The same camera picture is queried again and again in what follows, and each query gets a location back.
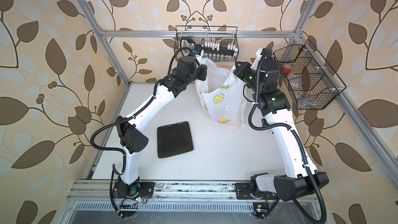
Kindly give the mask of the white plastic bag lemon print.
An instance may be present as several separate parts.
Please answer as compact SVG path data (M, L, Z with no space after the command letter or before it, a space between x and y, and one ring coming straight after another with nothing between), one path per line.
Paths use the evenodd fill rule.
M247 101L243 97L244 82L231 69L218 67L210 59L202 58L207 66L204 81L196 80L195 86L205 115L217 123L244 126L244 112Z

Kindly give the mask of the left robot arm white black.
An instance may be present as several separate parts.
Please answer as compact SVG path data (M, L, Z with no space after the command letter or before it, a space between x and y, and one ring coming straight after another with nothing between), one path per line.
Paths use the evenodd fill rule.
M169 102L175 99L187 86L196 81L204 81L207 66L200 63L194 49L183 47L173 55L167 75L154 84L152 95L129 115L118 116L115 122L96 130L90 137L90 145L102 151L117 151L122 154L122 169L118 172L113 165L112 173L118 175L117 183L127 197L139 193L138 166L141 151L147 146L149 139L143 130L150 120ZM95 143L95 138L103 131L116 127L121 147L104 147Z

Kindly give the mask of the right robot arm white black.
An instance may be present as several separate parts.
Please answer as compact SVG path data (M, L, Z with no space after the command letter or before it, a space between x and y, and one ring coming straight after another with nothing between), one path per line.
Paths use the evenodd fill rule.
M329 178L319 172L297 132L286 95L278 86L280 69L272 49L260 48L253 63L236 62L234 75L253 91L249 126L256 131L271 130L282 153L285 174L252 177L254 193L272 192L283 201L316 194Z

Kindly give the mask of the black socket tool set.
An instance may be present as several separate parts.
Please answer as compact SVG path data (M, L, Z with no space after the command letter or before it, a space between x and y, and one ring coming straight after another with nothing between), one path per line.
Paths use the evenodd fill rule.
M208 40L206 38L199 38L198 40L193 37L183 36L178 42L180 48L188 47L193 51L195 55L200 55L202 52L204 54L215 54L225 57L237 57L239 54L239 49L237 46L228 43L227 46L222 46L221 42Z

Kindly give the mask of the red capped clear bottle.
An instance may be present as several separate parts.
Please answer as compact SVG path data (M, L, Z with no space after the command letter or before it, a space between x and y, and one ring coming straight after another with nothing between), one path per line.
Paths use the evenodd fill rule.
M282 74L286 77L287 80L293 80L298 78L297 75L293 72L293 66L290 63L285 63L282 67Z

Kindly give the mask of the black square tray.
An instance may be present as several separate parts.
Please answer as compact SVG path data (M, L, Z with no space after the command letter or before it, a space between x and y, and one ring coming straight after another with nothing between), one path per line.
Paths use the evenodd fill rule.
M159 159L184 154L193 150L192 134L187 121L158 127L157 151Z

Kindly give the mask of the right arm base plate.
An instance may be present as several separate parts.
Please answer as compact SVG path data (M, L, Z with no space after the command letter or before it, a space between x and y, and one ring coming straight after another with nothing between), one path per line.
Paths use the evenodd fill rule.
M277 196L272 192L255 191L251 188L250 183L236 183L234 191L238 200L276 200Z

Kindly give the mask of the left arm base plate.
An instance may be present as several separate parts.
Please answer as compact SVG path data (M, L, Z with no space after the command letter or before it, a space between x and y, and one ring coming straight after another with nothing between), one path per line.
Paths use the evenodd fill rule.
M128 185L123 181L116 181L112 193L115 198L151 198L154 193L154 182L139 181Z

